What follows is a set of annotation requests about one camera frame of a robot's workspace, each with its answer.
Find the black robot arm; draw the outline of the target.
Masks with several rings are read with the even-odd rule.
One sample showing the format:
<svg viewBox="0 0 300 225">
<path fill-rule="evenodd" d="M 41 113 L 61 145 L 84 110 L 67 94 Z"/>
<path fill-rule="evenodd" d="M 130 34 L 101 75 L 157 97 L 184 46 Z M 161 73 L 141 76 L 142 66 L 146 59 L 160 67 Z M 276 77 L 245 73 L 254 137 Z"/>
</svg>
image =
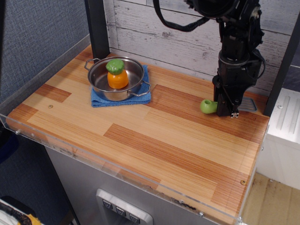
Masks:
<svg viewBox="0 0 300 225">
<path fill-rule="evenodd" d="M 245 91 L 256 85 L 265 71 L 257 49 L 264 36 L 257 0 L 188 0 L 190 8 L 219 24 L 221 51 L 213 77 L 218 116 L 238 117 Z"/>
</svg>

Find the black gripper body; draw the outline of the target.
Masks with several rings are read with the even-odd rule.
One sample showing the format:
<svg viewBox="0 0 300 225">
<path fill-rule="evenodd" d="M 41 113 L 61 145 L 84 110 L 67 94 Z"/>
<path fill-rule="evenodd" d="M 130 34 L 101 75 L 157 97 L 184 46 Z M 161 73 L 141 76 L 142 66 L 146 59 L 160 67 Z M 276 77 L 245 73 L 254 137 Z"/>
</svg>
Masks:
<svg viewBox="0 0 300 225">
<path fill-rule="evenodd" d="M 230 101 L 241 105 L 245 91 L 256 85 L 261 69 L 261 60 L 250 60 L 242 66 L 234 66 L 219 61 L 217 75 L 213 77 L 214 84 L 222 86 L 222 94 L 226 94 Z"/>
</svg>

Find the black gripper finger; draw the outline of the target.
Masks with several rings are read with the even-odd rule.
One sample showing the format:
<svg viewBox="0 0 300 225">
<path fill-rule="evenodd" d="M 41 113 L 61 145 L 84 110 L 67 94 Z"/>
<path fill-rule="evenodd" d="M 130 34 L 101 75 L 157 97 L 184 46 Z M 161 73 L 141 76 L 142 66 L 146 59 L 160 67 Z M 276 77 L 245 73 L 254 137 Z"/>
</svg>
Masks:
<svg viewBox="0 0 300 225">
<path fill-rule="evenodd" d="M 233 104 L 226 94 L 219 94 L 217 98 L 217 116 L 230 116 L 237 118 L 239 116 L 238 105 Z"/>
<path fill-rule="evenodd" d="M 222 93 L 222 86 L 220 84 L 214 84 L 214 101 L 218 101 L 218 97 Z"/>
</svg>

